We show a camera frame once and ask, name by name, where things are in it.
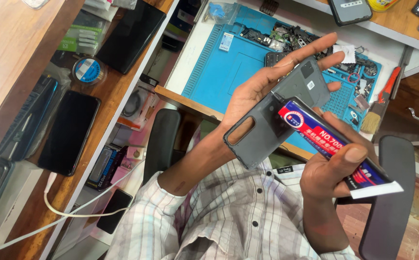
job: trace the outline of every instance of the black chair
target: black chair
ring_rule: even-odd
[[[181,159],[184,151],[174,150],[181,115],[161,109],[153,123],[145,161],[144,183],[157,171],[164,171]],[[407,226],[415,191],[415,153],[403,138],[384,136],[379,142],[380,165],[404,192],[370,198],[339,198],[337,204],[371,204],[359,246],[365,260],[396,259]]]

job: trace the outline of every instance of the charging cable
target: charging cable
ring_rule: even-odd
[[[115,211],[115,212],[112,212],[112,213],[107,213],[107,214],[94,214],[94,215],[73,215],[73,213],[76,213],[76,212],[78,212],[79,210],[81,210],[81,209],[83,209],[85,206],[87,206],[87,205],[89,205],[89,204],[91,204],[92,202],[94,202],[94,201],[96,201],[98,198],[100,198],[100,197],[102,197],[105,193],[107,193],[109,190],[111,190],[116,184],[118,184],[120,181],[122,181],[125,177],[127,177],[129,174],[131,174],[136,168],[137,168],[137,166],[139,166],[141,163],[143,163],[145,161],[145,159],[143,159],[142,161],[140,161],[138,164],[136,164],[135,166],[134,166],[134,168],[132,168],[132,170],[130,170],[126,175],[124,175],[121,179],[119,179],[119,180],[117,180],[113,185],[111,185],[111,186],[109,186],[105,191],[103,191],[101,194],[99,194],[97,197],[95,197],[95,198],[93,198],[93,199],[91,199],[89,202],[87,202],[86,204],[83,204],[83,205],[81,205],[79,208],[77,208],[76,210],[73,210],[72,212],[70,212],[70,214],[66,214],[66,213],[62,213],[62,212],[59,212],[59,211],[57,211],[56,209],[54,209],[51,205],[50,205],[50,203],[49,203],[49,201],[47,200],[47,192],[49,192],[49,189],[50,189],[50,187],[52,186],[52,183],[53,183],[53,181],[55,180],[55,177],[56,177],[56,174],[53,174],[53,173],[51,173],[50,174],[50,176],[49,176],[49,180],[48,180],[48,182],[47,182],[47,186],[46,186],[46,189],[44,190],[44,201],[46,202],[46,205],[49,207],[49,209],[51,210],[51,211],[53,211],[53,212],[55,212],[56,214],[59,214],[59,215],[62,215],[63,217],[61,218],[61,219],[59,219],[59,220],[57,220],[57,221],[55,221],[55,222],[52,222],[52,223],[50,223],[49,225],[47,225],[47,226],[44,226],[44,227],[41,227],[41,228],[39,228],[39,229],[37,229],[37,230],[35,230],[35,231],[33,231],[33,232],[31,232],[31,233],[28,233],[28,234],[26,234],[26,235],[22,235],[21,237],[18,237],[18,238],[16,238],[16,239],[14,239],[14,240],[11,240],[11,241],[9,241],[9,242],[7,242],[7,243],[5,243],[5,244],[2,244],[2,245],[0,245],[0,250],[1,249],[3,249],[3,248],[6,248],[6,247],[8,247],[8,246],[11,246],[11,245],[13,245],[13,244],[15,244],[15,243],[17,243],[17,242],[19,242],[19,241],[21,241],[21,240],[23,240],[23,239],[26,239],[26,238],[28,238],[28,237],[30,237],[30,236],[32,236],[32,235],[35,235],[35,234],[37,234],[37,233],[39,233],[39,232],[41,232],[41,231],[43,231],[43,230],[45,230],[45,229],[47,229],[47,228],[49,228],[49,227],[52,227],[52,226],[55,226],[56,224],[58,224],[58,223],[60,223],[60,222],[62,222],[62,221],[64,221],[65,219],[67,219],[69,216],[73,216],[73,217],[88,217],[88,216],[109,216],[109,215],[113,215],[113,214],[115,214],[115,213],[117,213],[117,212],[119,212],[119,211],[121,211],[121,210],[126,210],[126,209],[129,209],[129,208],[124,208],[124,209],[120,209],[120,210],[117,210],[117,211]]]

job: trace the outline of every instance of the person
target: person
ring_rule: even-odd
[[[353,143],[330,161],[318,153],[311,157],[299,182],[301,196],[275,178],[269,159],[244,169],[222,139],[280,77],[337,38],[327,34],[238,86],[217,128],[141,187],[106,259],[355,259],[333,198],[350,195],[343,178],[367,156],[377,162],[369,141],[334,114],[314,108]],[[344,56],[337,52],[317,63],[325,70]],[[328,88],[337,91],[340,83]]]

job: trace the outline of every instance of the red and blue glue tube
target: red and blue glue tube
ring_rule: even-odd
[[[351,143],[299,98],[292,97],[285,101],[287,103],[278,114],[328,160],[343,146]],[[354,199],[404,191],[368,157],[344,181]]]

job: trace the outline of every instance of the brush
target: brush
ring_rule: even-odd
[[[360,131],[373,135],[378,131],[378,128],[380,127],[381,116],[385,110],[385,103],[391,95],[392,86],[394,85],[399,72],[400,67],[394,68],[391,76],[389,77],[389,80],[386,82],[386,86],[384,86],[383,90],[378,94],[378,100],[373,102],[370,111],[363,118]]]

